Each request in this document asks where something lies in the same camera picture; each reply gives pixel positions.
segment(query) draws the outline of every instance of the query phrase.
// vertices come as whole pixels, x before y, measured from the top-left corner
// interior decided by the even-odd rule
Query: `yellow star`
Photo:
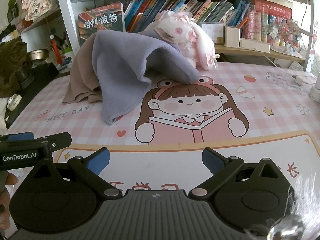
[[[67,152],[65,155],[64,155],[64,160],[68,159],[70,157],[70,153]]]
[[[265,112],[268,116],[274,114],[274,113],[272,112],[272,109],[269,109],[269,108],[266,108],[266,107],[264,108],[263,112]]]

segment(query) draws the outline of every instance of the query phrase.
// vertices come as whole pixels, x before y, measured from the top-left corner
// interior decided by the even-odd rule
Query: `cartoon girl's hand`
[[[241,137],[246,133],[243,122],[237,118],[229,119],[229,129],[234,137]]]
[[[156,130],[153,124],[151,123],[143,123],[136,130],[136,138],[139,142],[149,143],[153,140],[153,135]]]
[[[15,185],[18,182],[18,178],[12,173],[8,173],[6,185]],[[10,195],[7,188],[0,195],[0,229],[6,230],[10,227],[10,213],[9,213]]]

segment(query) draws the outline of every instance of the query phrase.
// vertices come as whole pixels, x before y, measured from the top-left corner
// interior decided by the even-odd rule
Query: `fingernail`
[[[5,207],[3,204],[0,204],[0,214],[3,213],[5,210]]]

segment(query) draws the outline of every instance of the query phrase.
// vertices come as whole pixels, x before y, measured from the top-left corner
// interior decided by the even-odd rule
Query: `pink checkered tablecloth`
[[[201,71],[214,84],[227,88],[236,106],[249,121],[243,138],[308,130],[320,145],[320,104],[309,97],[311,85],[295,84],[293,74],[310,73],[275,67],[219,63],[218,69]],[[163,77],[155,76],[154,87]],[[63,105],[69,76],[52,81],[24,109],[8,134],[31,131],[35,138],[69,132],[73,143],[101,145],[142,144],[135,137],[135,124],[140,117],[141,104],[113,125],[101,118],[102,103],[83,101]]]

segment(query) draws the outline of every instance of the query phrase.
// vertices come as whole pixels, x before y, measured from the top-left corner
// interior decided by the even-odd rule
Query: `orange border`
[[[316,140],[310,135],[310,132],[307,130],[299,130],[294,132],[287,133],[278,133],[273,135],[266,135],[260,137],[252,137],[245,139],[234,139],[228,141],[218,141],[212,143],[190,143],[190,144],[165,144],[165,145],[92,145],[92,144],[71,144],[70,147],[59,150],[54,162],[57,162],[64,150],[87,150],[87,151],[96,151],[102,147],[107,147],[109,152],[178,152],[178,151],[196,151],[203,150],[205,147],[211,147],[212,149],[221,149],[221,148],[231,148],[252,144],[260,144],[265,142],[279,141],[283,139],[289,139],[293,137],[298,137],[301,135],[308,135],[318,152],[320,157],[320,148],[316,142]]]

